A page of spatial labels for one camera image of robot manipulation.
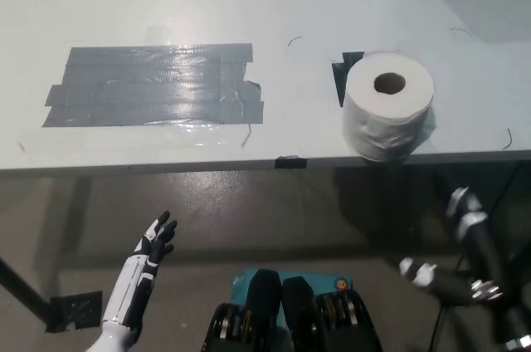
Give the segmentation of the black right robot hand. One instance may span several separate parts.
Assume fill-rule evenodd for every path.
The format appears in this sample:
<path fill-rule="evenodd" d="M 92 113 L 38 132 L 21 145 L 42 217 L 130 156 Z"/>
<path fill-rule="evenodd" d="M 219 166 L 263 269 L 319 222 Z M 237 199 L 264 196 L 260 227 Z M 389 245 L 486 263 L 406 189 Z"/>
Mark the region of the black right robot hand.
<path fill-rule="evenodd" d="M 449 271 L 411 257 L 392 261 L 400 275 L 431 294 L 444 306 L 489 304 L 511 292 L 507 264 L 488 224 L 489 215 L 469 188 L 454 190 L 446 206 L 446 218 L 455 239 L 464 249 L 468 273 Z"/>

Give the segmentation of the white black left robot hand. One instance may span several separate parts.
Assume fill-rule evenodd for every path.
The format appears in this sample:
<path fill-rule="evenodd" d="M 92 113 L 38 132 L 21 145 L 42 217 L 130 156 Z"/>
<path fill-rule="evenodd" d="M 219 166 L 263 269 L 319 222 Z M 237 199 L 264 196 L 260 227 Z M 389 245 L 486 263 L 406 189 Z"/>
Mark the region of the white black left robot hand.
<path fill-rule="evenodd" d="M 177 221 L 169 218 L 170 212 L 164 211 L 155 219 L 126 259 L 105 309 L 103 323 L 114 322 L 131 330 L 138 326 L 158 267 L 173 250 L 171 241 Z"/>

